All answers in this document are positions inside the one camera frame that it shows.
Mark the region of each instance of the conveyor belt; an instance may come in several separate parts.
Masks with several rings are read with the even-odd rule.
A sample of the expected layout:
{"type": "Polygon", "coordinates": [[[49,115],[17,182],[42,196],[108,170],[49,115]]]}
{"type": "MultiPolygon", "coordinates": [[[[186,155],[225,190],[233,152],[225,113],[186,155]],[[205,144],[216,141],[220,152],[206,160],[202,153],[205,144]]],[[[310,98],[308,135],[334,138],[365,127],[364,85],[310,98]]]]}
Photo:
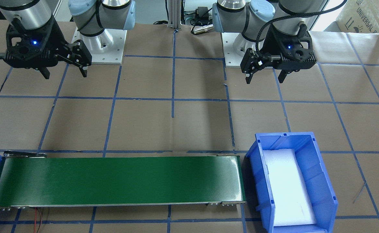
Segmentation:
{"type": "Polygon", "coordinates": [[[244,203],[238,156],[6,158],[0,207],[244,203]]]}

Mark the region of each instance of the white mounting plate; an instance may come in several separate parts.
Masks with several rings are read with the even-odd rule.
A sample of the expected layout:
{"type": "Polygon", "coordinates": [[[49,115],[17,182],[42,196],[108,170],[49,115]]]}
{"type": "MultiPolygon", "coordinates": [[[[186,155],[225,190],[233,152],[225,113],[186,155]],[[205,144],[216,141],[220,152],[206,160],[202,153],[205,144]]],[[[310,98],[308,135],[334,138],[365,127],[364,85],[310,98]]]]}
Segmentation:
{"type": "MultiPolygon", "coordinates": [[[[125,49],[126,32],[118,29],[106,29],[113,36],[113,46],[110,51],[105,53],[92,53],[92,64],[121,65],[123,59],[123,50],[125,49]]],[[[80,33],[74,31],[71,43],[78,40],[80,33]]]]}
{"type": "Polygon", "coordinates": [[[240,63],[243,57],[238,55],[232,44],[237,38],[239,33],[223,32],[222,35],[222,48],[224,49],[225,67],[240,68],[240,63]]]}

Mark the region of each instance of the white paper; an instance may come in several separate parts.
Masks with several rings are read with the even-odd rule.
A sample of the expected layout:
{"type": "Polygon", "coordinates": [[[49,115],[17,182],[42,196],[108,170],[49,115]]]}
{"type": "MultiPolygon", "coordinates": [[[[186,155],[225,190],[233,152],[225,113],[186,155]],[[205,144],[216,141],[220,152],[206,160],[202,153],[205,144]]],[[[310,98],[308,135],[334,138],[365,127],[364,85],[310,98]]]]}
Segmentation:
{"type": "Polygon", "coordinates": [[[315,224],[315,214],[294,150],[264,150],[263,155],[275,204],[274,226],[315,224]]]}

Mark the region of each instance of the green conveyor belt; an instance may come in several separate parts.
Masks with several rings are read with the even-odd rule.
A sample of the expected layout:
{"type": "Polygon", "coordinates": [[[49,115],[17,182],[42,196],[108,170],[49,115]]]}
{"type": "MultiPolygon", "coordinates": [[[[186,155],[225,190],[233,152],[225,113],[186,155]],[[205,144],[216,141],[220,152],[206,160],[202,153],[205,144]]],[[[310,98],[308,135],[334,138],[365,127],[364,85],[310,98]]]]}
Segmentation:
{"type": "Polygon", "coordinates": [[[0,171],[0,207],[211,202],[245,202],[238,156],[7,158],[0,171]]]}

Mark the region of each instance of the metal pole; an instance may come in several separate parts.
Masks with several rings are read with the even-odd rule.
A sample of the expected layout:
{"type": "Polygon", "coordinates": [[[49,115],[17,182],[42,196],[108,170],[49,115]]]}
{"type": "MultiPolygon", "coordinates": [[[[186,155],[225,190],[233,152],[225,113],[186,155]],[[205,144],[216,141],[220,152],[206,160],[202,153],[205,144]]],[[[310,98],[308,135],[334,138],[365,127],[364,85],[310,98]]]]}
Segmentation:
{"type": "Polygon", "coordinates": [[[168,9],[170,12],[168,27],[181,29],[181,0],[168,0],[168,9]]]}

